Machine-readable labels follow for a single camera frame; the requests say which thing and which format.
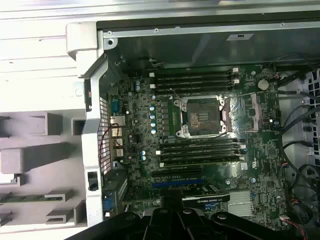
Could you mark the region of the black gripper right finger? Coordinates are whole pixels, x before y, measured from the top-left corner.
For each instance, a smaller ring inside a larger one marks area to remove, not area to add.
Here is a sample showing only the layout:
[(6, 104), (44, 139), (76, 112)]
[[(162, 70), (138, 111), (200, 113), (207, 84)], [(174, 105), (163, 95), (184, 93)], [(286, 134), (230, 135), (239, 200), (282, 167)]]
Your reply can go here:
[(294, 233), (275, 231), (229, 212), (220, 211), (210, 219), (194, 208), (175, 212), (184, 240), (298, 240)]

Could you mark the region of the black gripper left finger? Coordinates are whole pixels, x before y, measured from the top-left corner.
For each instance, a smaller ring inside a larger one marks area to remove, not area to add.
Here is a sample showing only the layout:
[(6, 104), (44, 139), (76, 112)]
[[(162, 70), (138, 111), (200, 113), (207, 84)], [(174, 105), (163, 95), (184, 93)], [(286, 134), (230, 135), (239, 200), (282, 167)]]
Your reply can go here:
[(160, 207), (140, 217), (124, 212), (70, 237), (69, 240), (169, 240), (174, 214), (181, 210), (181, 199), (164, 196)]

